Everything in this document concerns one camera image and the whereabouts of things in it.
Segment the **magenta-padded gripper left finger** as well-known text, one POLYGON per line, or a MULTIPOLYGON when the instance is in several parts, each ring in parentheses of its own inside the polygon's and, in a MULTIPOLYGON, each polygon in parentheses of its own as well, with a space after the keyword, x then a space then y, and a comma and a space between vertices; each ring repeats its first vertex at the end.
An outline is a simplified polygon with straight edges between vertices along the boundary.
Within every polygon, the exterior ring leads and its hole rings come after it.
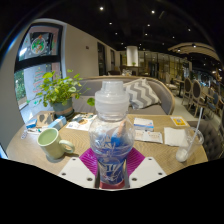
POLYGON ((94 188, 98 176, 98 161, 91 148, 80 157, 72 157, 58 174, 84 188, 94 188))

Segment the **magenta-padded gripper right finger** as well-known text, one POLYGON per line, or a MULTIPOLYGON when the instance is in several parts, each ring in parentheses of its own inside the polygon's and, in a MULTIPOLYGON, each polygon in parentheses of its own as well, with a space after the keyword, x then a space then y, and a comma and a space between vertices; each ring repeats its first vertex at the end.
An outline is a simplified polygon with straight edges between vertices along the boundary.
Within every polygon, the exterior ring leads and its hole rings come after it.
POLYGON ((153 157, 143 156, 133 148, 126 158, 125 187, 140 188, 166 176, 153 157))

